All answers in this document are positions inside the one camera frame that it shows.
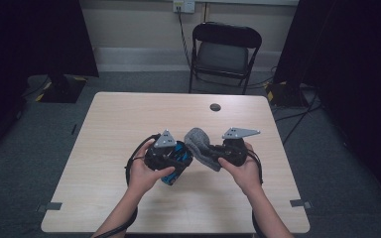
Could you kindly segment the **white wall socket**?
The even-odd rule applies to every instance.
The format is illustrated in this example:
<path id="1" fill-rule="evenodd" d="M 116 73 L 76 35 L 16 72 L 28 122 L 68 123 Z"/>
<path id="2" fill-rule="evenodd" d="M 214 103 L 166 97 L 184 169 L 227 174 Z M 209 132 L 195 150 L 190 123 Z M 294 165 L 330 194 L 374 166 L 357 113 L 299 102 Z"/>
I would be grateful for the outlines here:
<path id="1" fill-rule="evenodd" d="M 194 0 L 174 0 L 173 11 L 175 13 L 193 14 L 195 10 Z"/>

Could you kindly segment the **blue toy car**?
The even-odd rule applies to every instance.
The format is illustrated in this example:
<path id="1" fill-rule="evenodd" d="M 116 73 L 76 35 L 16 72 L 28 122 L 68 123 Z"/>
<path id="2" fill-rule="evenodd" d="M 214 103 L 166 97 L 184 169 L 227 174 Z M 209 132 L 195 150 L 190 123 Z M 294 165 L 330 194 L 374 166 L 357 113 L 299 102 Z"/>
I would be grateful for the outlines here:
<path id="1" fill-rule="evenodd" d="M 189 166 L 185 166 L 181 163 L 178 163 L 175 158 L 174 158 L 174 155 L 175 155 L 175 152 L 181 152 L 181 151 L 188 151 L 188 152 L 191 152 L 187 146 L 185 145 L 184 142 L 182 141 L 178 141 L 177 144 L 175 145 L 175 147 L 173 148 L 173 150 L 168 154 L 167 156 L 167 159 L 166 159 L 166 163 L 167 163 L 167 166 L 168 167 L 174 167 L 175 170 L 170 173 L 169 175 L 165 176 L 165 177 L 162 177 L 161 178 L 161 181 L 167 185 L 173 185 L 174 182 L 179 178 L 179 176 L 183 173 L 183 171 L 189 167 Z"/>

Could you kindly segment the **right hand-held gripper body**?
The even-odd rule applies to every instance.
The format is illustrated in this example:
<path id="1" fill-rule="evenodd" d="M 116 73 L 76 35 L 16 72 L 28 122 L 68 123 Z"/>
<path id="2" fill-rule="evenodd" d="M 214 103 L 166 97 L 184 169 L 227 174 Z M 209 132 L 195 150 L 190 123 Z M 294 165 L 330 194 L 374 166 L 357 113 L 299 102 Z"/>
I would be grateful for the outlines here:
<path id="1" fill-rule="evenodd" d="M 236 167 L 241 167 L 248 157 L 257 160 L 257 157 L 247 149 L 244 138 L 259 134 L 259 130 L 236 127 L 229 128 L 222 135 L 222 146 L 224 147 L 223 158 Z"/>

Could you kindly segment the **black folding chair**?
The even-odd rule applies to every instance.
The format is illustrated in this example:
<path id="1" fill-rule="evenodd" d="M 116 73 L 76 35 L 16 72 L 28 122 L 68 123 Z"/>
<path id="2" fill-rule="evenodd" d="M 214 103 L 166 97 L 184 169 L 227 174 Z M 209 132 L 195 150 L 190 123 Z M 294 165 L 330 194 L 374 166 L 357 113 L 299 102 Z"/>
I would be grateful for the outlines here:
<path id="1" fill-rule="evenodd" d="M 246 93 L 261 35 L 250 27 L 204 22 L 192 30 L 189 92 L 199 73 L 239 79 Z"/>

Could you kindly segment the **person's right hand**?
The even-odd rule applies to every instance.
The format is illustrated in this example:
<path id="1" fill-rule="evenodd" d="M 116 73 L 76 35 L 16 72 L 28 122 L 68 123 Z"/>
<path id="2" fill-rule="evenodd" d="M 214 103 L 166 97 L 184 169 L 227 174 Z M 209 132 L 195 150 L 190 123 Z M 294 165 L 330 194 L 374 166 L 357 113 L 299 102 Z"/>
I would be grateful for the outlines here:
<path id="1" fill-rule="evenodd" d="M 256 160 L 251 156 L 248 156 L 245 163 L 240 167 L 230 164 L 223 158 L 219 158 L 218 161 L 232 175 L 237 185 L 247 197 L 252 197 L 262 190 L 259 179 L 259 167 Z"/>

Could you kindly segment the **black curtain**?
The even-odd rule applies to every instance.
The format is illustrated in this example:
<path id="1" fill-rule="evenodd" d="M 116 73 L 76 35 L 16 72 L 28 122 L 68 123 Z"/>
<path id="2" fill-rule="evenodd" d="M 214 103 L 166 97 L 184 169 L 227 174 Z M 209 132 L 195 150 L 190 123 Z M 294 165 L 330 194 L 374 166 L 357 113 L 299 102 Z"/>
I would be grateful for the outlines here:
<path id="1" fill-rule="evenodd" d="M 316 87 L 381 184 L 381 0 L 299 0 L 275 80 Z"/>
<path id="2" fill-rule="evenodd" d="M 33 75 L 98 77 L 79 0 L 0 0 L 0 138 Z"/>

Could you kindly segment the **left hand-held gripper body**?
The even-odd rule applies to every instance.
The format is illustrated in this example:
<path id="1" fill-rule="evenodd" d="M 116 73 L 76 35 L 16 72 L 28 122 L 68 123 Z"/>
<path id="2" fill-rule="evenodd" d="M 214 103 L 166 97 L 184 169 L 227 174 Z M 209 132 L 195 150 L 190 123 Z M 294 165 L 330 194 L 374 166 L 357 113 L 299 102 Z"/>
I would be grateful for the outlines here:
<path id="1" fill-rule="evenodd" d="M 177 145 L 168 129 L 161 134 L 149 137 L 150 147 L 145 154 L 144 163 L 153 171 L 160 171 L 165 168 L 176 168 L 177 162 L 173 158 L 173 151 Z"/>

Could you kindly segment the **grey cloth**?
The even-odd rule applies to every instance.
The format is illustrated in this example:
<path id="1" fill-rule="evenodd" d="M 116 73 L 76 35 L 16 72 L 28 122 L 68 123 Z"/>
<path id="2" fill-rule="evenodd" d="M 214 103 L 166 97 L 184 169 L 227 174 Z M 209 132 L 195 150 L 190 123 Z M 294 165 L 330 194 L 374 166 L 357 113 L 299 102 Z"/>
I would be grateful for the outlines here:
<path id="1" fill-rule="evenodd" d="M 200 128 L 192 128 L 185 135 L 185 145 L 202 164 L 219 172 L 221 165 L 215 156 L 215 147 L 210 144 L 206 133 Z"/>

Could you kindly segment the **black stand base yellow tape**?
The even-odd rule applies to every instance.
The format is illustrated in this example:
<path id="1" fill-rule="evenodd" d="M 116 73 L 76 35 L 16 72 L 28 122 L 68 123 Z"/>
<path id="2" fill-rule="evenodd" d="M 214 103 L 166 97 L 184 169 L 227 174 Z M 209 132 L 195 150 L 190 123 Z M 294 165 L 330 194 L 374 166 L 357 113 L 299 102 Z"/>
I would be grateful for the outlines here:
<path id="1" fill-rule="evenodd" d="M 280 107 L 307 107 L 308 101 L 302 93 L 299 84 L 287 81 L 281 83 L 268 83 L 265 86 L 267 99 L 272 105 Z"/>

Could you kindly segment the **grey tape strip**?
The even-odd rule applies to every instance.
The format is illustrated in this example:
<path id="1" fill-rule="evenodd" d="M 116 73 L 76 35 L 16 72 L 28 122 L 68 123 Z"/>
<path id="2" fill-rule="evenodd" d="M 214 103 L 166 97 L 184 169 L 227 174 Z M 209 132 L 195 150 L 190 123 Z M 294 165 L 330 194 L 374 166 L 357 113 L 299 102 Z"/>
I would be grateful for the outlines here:
<path id="1" fill-rule="evenodd" d="M 303 207 L 304 209 L 311 209 L 313 207 L 308 200 L 293 199 L 290 203 L 292 207 Z"/>
<path id="2" fill-rule="evenodd" d="M 46 204 L 39 204 L 37 207 L 38 212 L 47 212 L 48 210 L 60 210 L 62 208 L 61 202 L 48 202 Z"/>

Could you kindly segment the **person's left hand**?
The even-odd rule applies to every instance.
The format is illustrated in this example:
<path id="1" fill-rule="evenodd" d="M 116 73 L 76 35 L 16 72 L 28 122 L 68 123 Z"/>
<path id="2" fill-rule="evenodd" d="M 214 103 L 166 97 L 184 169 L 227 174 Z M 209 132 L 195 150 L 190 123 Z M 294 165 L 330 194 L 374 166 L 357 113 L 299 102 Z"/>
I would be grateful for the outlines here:
<path id="1" fill-rule="evenodd" d="M 142 197 L 158 179 L 168 176 L 175 170 L 174 167 L 168 167 L 153 171 L 145 165 L 145 154 L 151 145 L 152 141 L 146 142 L 133 157 L 127 194 L 135 199 Z"/>

